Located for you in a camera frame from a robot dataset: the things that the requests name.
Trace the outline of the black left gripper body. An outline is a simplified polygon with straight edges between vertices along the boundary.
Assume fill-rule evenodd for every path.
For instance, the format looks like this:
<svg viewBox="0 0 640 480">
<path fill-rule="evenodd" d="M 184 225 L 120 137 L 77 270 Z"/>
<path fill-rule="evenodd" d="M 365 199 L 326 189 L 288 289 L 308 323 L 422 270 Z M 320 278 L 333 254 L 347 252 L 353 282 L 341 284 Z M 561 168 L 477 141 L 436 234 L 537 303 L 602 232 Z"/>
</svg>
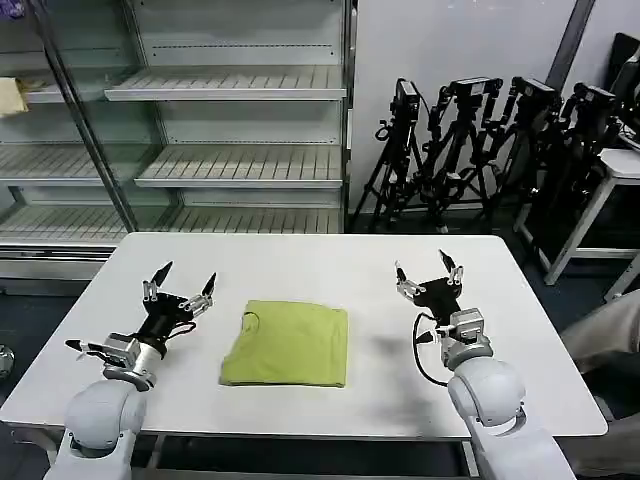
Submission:
<svg viewBox="0 0 640 480">
<path fill-rule="evenodd" d="M 184 297 L 158 293 L 153 302 L 144 302 L 147 317 L 136 332 L 136 339 L 156 351 L 166 351 L 166 342 L 194 330 L 194 315 L 179 308 Z"/>
</svg>

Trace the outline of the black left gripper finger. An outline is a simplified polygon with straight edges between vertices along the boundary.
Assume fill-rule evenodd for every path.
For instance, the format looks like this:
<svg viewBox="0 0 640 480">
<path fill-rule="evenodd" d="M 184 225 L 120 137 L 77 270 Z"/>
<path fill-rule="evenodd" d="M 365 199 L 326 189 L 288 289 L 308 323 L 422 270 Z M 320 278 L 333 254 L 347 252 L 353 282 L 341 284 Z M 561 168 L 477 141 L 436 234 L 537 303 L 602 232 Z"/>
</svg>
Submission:
<svg viewBox="0 0 640 480">
<path fill-rule="evenodd" d="M 217 273 L 214 272 L 209 278 L 202 291 L 179 304 L 179 308 L 190 312 L 192 315 L 201 315 L 213 305 L 213 292 L 215 288 Z"/>
<path fill-rule="evenodd" d="M 167 278 L 172 266 L 173 262 L 168 262 L 157 270 L 150 280 L 144 280 L 142 282 L 144 302 L 153 302 L 157 300 L 159 288 Z"/>
</svg>

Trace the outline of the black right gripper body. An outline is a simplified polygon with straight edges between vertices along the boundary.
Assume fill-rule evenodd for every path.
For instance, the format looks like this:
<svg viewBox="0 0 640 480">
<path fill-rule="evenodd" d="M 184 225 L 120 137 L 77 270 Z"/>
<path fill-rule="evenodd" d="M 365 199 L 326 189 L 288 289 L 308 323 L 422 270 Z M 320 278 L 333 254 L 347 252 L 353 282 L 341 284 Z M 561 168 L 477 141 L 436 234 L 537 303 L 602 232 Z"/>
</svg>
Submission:
<svg viewBox="0 0 640 480">
<path fill-rule="evenodd" d="M 447 278 L 439 278 L 420 284 L 416 293 L 416 306 L 431 311 L 438 324 L 449 324 L 452 314 L 461 310 L 457 299 L 461 295 L 460 284 L 449 284 Z"/>
</svg>

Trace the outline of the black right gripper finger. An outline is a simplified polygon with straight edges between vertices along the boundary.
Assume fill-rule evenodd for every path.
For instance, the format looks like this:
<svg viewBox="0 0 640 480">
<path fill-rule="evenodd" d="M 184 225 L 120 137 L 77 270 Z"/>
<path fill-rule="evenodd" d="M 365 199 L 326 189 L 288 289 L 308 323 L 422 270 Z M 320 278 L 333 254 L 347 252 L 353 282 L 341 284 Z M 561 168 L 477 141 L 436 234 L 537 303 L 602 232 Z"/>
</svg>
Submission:
<svg viewBox="0 0 640 480">
<path fill-rule="evenodd" d="M 394 263 L 396 272 L 396 290 L 406 299 L 413 300 L 416 296 L 425 292 L 425 288 L 410 280 L 399 261 Z"/>
<path fill-rule="evenodd" d="M 464 275 L 464 267 L 462 265 L 458 265 L 454 261 L 454 259 L 443 250 L 440 250 L 439 254 L 448 272 L 447 284 L 450 286 L 461 286 Z"/>
</svg>

